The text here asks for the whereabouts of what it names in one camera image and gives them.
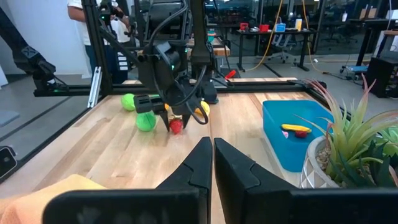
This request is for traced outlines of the small yellow toy banana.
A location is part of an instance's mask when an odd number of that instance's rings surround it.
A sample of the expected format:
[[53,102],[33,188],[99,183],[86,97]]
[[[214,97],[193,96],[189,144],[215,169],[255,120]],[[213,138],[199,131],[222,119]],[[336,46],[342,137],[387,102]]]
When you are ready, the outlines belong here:
[[306,133],[312,132],[310,128],[296,124],[282,124],[281,128],[286,131],[301,131]]

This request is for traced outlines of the silver aluminium extrusion bar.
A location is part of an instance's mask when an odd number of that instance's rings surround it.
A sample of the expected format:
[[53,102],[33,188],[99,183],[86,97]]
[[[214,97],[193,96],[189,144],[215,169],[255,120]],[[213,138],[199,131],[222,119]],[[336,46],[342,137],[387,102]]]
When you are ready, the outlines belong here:
[[102,69],[101,67],[95,67],[91,81],[91,89],[88,98],[87,108],[94,108],[98,103],[101,81],[102,81]]

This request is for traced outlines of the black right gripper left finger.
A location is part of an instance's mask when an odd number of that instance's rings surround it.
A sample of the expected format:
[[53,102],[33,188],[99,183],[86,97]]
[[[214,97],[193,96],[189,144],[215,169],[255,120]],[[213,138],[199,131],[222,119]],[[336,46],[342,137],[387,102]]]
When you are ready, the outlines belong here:
[[51,199],[43,224],[210,224],[213,146],[203,137],[154,189],[74,190]]

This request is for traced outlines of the potted succulent in patterned pot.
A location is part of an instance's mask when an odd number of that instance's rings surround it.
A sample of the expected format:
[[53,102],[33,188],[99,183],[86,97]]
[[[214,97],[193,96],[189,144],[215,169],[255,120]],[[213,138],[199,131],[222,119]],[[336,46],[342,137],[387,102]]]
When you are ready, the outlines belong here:
[[398,142],[384,139],[382,132],[398,126],[398,110],[365,119],[372,83],[363,83],[359,103],[340,106],[316,80],[306,83],[321,94],[330,109],[326,127],[314,124],[322,135],[307,148],[301,188],[398,188]]

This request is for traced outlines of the teal plastic tupperware container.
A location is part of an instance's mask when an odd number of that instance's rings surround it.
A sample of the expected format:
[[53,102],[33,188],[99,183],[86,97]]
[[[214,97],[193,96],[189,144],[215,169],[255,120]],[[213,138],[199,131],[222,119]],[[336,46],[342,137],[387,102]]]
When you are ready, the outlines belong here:
[[[269,100],[262,103],[263,129],[282,167],[291,172],[301,172],[307,147],[323,133],[328,120],[333,121],[329,111],[312,100]],[[295,137],[294,131],[286,131],[282,124],[308,127],[312,132],[305,139]],[[282,134],[286,131],[289,137]]]

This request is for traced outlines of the red toy strawberry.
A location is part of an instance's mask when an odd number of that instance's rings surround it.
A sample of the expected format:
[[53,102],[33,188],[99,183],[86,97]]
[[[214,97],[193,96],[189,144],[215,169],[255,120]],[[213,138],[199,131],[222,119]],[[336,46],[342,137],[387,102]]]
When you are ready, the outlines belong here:
[[179,134],[183,129],[183,122],[180,118],[171,119],[169,122],[169,127],[174,134]]

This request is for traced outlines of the black background table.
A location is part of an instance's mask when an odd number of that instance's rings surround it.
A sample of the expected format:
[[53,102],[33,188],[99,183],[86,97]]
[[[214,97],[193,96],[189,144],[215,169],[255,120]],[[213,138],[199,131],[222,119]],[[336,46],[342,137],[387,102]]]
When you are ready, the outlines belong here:
[[240,72],[248,72],[250,69],[245,69],[243,68],[242,62],[243,62],[243,36],[244,35],[255,35],[255,36],[261,36],[261,35],[268,35],[270,37],[269,39],[269,43],[268,43],[268,47],[271,44],[271,40],[273,38],[274,35],[277,34],[291,34],[291,35],[302,35],[304,40],[303,40],[303,45],[302,45],[302,49],[301,49],[301,54],[300,54],[300,60],[299,62],[296,62],[296,66],[298,68],[301,68],[302,70],[308,72],[309,68],[307,68],[304,65],[304,59],[305,59],[305,53],[306,51],[308,51],[308,53],[311,52],[310,49],[308,49],[308,44],[309,44],[309,40],[308,37],[311,34],[317,34],[317,31],[315,29],[309,29],[309,30],[302,30],[302,31],[284,31],[284,32],[274,32],[273,30],[270,32],[249,32],[249,31],[243,31],[243,30],[238,30],[238,34],[239,34],[239,55],[238,55],[238,69]]

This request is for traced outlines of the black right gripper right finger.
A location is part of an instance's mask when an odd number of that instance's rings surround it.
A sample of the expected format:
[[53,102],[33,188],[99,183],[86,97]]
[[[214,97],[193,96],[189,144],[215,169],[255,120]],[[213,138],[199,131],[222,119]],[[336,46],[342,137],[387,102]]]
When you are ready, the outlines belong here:
[[299,189],[224,139],[214,142],[226,224],[398,224],[397,189]]

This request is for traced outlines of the black floor cabinet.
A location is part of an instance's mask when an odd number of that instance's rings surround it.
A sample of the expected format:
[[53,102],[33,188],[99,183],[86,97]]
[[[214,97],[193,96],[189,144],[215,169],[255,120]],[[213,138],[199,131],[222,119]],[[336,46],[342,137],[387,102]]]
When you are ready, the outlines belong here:
[[378,98],[386,98],[387,87],[394,84],[394,76],[397,73],[398,60],[387,57],[373,57],[365,73],[367,83],[374,83],[370,92]]

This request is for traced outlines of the large yellow toy banana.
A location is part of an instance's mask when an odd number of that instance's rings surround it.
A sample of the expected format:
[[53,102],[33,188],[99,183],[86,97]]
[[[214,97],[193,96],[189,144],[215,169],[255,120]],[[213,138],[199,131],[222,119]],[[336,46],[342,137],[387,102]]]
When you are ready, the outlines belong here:
[[[201,104],[201,108],[203,109],[203,111],[206,113],[207,116],[209,116],[209,114],[210,114],[210,106],[209,106],[209,104],[206,103],[205,101],[201,101],[200,104]],[[182,115],[174,114],[174,112],[172,111],[172,109],[170,108],[170,106],[168,104],[165,104],[165,109],[168,112],[169,118],[174,118],[174,117],[181,118],[182,117]],[[199,108],[197,108],[195,110],[195,114],[199,114],[200,116],[203,117],[203,113],[201,112],[201,110]]]

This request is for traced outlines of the orange waffle cloth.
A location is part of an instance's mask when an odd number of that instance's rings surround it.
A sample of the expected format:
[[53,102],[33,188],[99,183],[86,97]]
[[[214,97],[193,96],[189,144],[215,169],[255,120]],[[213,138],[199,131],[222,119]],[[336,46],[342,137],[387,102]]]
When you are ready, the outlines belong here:
[[106,187],[73,174],[41,190],[15,198],[0,208],[0,224],[42,224],[46,205],[56,196],[72,190],[103,190]]

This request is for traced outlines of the green toy fruit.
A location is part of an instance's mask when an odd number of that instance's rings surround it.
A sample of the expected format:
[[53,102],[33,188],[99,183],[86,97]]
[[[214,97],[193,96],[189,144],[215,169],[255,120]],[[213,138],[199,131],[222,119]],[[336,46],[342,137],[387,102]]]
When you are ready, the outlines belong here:
[[134,111],[136,109],[134,105],[134,94],[127,93],[121,97],[121,105],[127,111]]
[[156,126],[155,114],[150,111],[147,113],[139,113],[136,116],[136,126],[139,130],[144,132],[152,131]]

